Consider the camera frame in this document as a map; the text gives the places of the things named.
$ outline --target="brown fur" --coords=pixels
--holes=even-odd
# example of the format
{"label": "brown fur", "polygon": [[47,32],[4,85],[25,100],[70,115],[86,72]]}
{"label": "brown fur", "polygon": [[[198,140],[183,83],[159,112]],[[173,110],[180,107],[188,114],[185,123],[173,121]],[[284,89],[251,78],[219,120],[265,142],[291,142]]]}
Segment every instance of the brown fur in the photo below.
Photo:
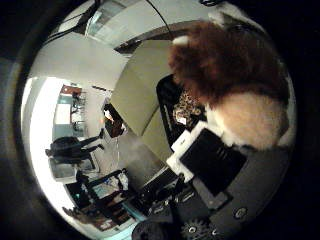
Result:
{"label": "brown fur", "polygon": [[276,146],[288,128],[283,105],[264,95],[230,94],[216,111],[230,132],[257,150]]}
{"label": "brown fur", "polygon": [[253,92],[287,105],[288,86],[275,50],[251,34],[211,22],[190,29],[186,46],[173,45],[169,65],[177,83],[201,102],[217,106],[230,93]]}

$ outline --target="black frame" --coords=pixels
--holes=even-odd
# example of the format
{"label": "black frame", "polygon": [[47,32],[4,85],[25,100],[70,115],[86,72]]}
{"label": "black frame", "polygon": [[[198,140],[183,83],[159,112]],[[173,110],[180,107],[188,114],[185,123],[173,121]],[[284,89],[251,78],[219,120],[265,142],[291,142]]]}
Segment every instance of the black frame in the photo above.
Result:
{"label": "black frame", "polygon": [[[86,239],[51,207],[26,159],[20,103],[30,66],[49,33],[84,0],[4,0],[0,24],[0,174],[3,239]],[[317,1],[231,0],[272,36],[298,101],[294,159],[280,191],[236,239],[317,236],[319,217],[319,18]]]}

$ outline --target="screw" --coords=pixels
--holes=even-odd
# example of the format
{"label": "screw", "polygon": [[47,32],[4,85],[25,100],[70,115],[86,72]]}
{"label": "screw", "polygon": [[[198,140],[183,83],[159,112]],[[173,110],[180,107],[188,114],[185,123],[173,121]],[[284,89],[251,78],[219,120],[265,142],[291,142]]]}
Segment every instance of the screw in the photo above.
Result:
{"label": "screw", "polygon": [[195,233],[197,231],[196,227],[190,227],[189,228],[189,233]]}
{"label": "screw", "polygon": [[212,236],[218,235],[218,229],[214,229],[211,234],[212,234]]}
{"label": "screw", "polygon": [[247,214],[247,211],[248,211],[248,209],[245,208],[245,207],[239,208],[239,209],[236,211],[234,217],[235,217],[236,219],[241,219],[241,218],[243,218],[243,217]]}

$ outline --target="floor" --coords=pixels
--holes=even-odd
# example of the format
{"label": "floor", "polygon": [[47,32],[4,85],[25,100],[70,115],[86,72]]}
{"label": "floor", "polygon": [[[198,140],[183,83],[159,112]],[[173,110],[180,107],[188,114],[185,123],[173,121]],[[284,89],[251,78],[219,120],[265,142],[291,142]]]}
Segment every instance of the floor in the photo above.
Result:
{"label": "floor", "polygon": [[[88,137],[96,136],[103,127],[102,106],[110,94],[94,88],[86,88],[85,122]],[[118,138],[110,138],[105,131],[101,141],[104,150],[97,149],[94,156],[100,166],[101,175],[116,169],[126,168],[135,189],[142,187],[164,164],[144,145],[131,129]]]}

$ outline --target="gear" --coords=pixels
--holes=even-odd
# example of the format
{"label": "gear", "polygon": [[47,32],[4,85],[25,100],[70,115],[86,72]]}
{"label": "gear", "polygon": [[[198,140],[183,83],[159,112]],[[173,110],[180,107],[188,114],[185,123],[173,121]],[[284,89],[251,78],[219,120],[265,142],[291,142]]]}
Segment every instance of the gear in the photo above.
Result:
{"label": "gear", "polygon": [[190,220],[182,226],[181,234],[187,240],[200,240],[208,235],[208,227],[202,220]]}

